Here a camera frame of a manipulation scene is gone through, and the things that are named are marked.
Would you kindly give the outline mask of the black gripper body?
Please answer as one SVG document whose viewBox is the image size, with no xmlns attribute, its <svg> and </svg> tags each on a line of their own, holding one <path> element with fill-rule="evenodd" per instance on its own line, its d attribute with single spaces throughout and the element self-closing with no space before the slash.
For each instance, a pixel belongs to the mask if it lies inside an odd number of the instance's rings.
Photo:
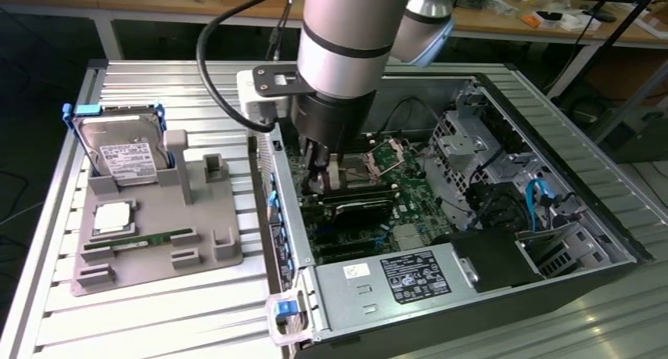
<svg viewBox="0 0 668 359">
<path fill-rule="evenodd" d="M 304 149 L 309 144 L 313 154 L 341 153 L 361 130 L 376 95 L 376 91 L 353 99 L 336 99 L 319 92 L 296 95 L 291 120 Z"/>
</svg>

